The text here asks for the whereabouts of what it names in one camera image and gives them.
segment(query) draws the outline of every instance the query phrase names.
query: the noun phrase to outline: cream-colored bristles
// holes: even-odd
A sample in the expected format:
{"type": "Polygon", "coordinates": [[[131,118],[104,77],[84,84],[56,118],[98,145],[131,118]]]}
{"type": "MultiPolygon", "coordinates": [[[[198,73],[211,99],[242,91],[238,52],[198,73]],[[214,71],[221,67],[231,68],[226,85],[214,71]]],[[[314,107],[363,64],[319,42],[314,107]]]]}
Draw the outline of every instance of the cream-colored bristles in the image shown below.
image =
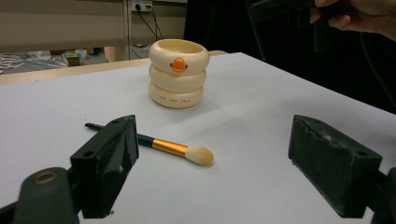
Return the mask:
{"type": "Polygon", "coordinates": [[[187,147],[184,157],[198,165],[208,165],[213,159],[213,153],[206,147],[187,147]]]}

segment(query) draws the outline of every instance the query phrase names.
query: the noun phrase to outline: white tabletop surface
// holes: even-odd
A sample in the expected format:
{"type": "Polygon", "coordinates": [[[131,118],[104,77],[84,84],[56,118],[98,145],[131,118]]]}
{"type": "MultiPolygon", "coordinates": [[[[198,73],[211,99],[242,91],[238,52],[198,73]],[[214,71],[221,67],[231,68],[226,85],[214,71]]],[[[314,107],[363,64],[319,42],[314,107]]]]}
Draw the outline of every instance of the white tabletop surface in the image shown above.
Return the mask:
{"type": "Polygon", "coordinates": [[[70,156],[107,124],[135,115],[139,133],[204,146],[210,166],[147,147],[114,214],[81,223],[370,223],[340,218],[288,158],[294,115],[320,119],[396,166],[396,116],[323,89],[243,53],[213,56],[204,99],[171,109],[149,98],[149,66],[0,86],[0,206],[24,178],[70,167],[70,156]]]}

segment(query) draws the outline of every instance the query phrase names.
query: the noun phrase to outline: power outlet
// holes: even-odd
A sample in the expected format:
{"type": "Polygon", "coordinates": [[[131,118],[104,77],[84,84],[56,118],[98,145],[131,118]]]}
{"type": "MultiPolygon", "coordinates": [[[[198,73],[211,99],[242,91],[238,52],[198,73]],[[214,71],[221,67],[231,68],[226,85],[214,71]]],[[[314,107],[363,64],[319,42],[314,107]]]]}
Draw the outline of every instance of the power outlet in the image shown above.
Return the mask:
{"type": "Polygon", "coordinates": [[[137,11],[136,5],[140,6],[141,12],[150,12],[149,7],[152,7],[152,1],[132,0],[132,11],[137,11]]]}

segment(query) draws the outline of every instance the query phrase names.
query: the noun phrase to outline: gold ferrule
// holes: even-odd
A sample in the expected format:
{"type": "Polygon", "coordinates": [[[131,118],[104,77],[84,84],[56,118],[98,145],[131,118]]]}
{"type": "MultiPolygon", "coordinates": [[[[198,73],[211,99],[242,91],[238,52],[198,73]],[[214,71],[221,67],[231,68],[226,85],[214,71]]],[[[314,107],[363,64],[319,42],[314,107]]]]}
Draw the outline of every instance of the gold ferrule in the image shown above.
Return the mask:
{"type": "Polygon", "coordinates": [[[184,157],[187,151],[187,146],[173,142],[168,142],[161,139],[154,139],[154,141],[152,142],[152,147],[180,157],[184,157]]]}

